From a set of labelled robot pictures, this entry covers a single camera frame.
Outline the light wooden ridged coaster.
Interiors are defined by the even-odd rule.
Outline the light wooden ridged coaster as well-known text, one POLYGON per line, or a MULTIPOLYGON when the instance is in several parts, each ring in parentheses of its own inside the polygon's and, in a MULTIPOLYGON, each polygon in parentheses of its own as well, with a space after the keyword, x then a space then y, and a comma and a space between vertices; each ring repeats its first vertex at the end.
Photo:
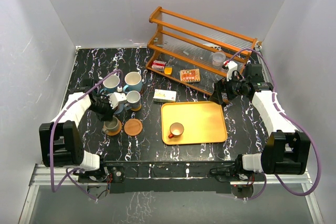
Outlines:
POLYGON ((142 129, 142 122, 138 119, 129 119, 124 125, 124 132, 129 136, 139 135, 142 129))

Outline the small red orange cup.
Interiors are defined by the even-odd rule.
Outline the small red orange cup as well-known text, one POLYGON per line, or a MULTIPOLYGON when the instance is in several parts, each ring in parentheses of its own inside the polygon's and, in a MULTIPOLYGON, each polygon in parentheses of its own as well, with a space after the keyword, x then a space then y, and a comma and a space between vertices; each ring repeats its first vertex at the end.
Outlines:
POLYGON ((181 123, 175 122, 170 126, 170 134, 168 138, 179 137, 184 133, 184 126, 181 123))

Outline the grey blue speckled mug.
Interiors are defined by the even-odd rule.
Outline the grey blue speckled mug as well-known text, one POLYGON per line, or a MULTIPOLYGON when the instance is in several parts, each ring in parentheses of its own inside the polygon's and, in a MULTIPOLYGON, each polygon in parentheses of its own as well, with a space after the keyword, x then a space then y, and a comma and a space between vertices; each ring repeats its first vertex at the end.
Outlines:
POLYGON ((127 102, 124 105, 125 110, 138 111, 141 108, 141 95, 137 91, 130 91, 126 95, 127 102))

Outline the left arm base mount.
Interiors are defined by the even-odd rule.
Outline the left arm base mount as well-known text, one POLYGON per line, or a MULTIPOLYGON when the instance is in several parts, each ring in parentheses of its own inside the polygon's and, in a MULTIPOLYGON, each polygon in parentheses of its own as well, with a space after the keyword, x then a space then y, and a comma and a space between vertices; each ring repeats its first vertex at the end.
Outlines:
POLYGON ((98 170, 79 171, 75 172, 78 180, 81 183, 105 183, 107 189, 110 189, 112 184, 120 184, 125 181, 125 169, 119 165, 102 164, 98 170))

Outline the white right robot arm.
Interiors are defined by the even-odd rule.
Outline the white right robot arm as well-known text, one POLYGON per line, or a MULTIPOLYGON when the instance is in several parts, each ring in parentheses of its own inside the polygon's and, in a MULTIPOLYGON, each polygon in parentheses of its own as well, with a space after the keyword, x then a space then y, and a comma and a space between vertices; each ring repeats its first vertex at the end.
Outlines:
POLYGON ((226 77, 214 84, 210 100, 222 105, 224 95, 229 101, 246 96, 261 116, 268 133, 261 153, 237 156, 235 176, 247 180, 253 172, 302 175, 306 170, 310 140, 282 116, 274 87, 264 80, 262 65, 248 64, 244 74, 240 74, 237 64, 227 60, 223 69, 227 72, 226 77))

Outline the large blue mug back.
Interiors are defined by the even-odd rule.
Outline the large blue mug back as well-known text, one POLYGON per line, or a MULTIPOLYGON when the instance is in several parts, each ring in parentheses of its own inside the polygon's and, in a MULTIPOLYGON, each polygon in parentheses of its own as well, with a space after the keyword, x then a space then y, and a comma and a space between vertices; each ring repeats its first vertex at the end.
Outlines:
POLYGON ((111 75, 103 81, 103 88, 99 91, 99 94, 111 94, 122 91, 122 85, 120 78, 117 75, 111 75))

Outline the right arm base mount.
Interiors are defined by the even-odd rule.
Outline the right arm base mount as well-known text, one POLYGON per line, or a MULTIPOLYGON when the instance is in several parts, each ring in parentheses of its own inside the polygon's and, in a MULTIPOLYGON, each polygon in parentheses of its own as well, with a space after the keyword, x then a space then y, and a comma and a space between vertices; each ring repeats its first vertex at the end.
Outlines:
POLYGON ((239 154, 231 165, 224 165, 222 167, 213 167, 209 170, 209 174, 215 178, 234 177, 237 180, 242 180, 241 176, 247 177, 246 185, 251 185, 250 180, 255 177, 255 174, 262 174, 264 185, 260 194, 266 189, 267 178, 261 166, 261 154, 239 154))

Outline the large blue mug front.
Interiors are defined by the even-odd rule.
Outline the large blue mug front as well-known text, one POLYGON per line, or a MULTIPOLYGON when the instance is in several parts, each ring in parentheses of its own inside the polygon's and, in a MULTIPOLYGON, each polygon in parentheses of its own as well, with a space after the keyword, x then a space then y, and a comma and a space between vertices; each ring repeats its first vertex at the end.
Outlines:
POLYGON ((137 91, 141 93, 142 90, 142 77, 138 72, 129 72, 126 74, 125 86, 123 87, 123 93, 127 94, 131 91, 137 91))

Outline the large blue mug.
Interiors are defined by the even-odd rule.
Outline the large blue mug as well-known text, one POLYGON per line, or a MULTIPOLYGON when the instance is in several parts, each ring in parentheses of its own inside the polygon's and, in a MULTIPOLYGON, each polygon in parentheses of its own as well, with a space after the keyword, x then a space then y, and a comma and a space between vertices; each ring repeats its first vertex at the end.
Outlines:
POLYGON ((142 90, 142 77, 138 72, 129 72, 126 74, 125 86, 123 87, 123 93, 127 94, 131 91, 137 91, 141 93, 142 90))
POLYGON ((120 78, 117 75, 111 75, 103 81, 103 88, 99 91, 99 94, 111 94, 122 91, 122 85, 120 78))

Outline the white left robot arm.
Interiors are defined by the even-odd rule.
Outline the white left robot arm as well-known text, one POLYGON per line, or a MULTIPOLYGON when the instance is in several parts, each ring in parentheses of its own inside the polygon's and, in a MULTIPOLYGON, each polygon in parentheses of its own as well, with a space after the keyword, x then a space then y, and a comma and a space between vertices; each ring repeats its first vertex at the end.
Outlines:
POLYGON ((43 163, 47 167, 72 167, 90 171, 96 181, 108 177, 108 168, 101 164, 101 157, 85 151, 78 126, 89 110, 102 121, 113 118, 109 97, 90 86, 72 89, 59 114, 49 123, 39 127, 43 163))

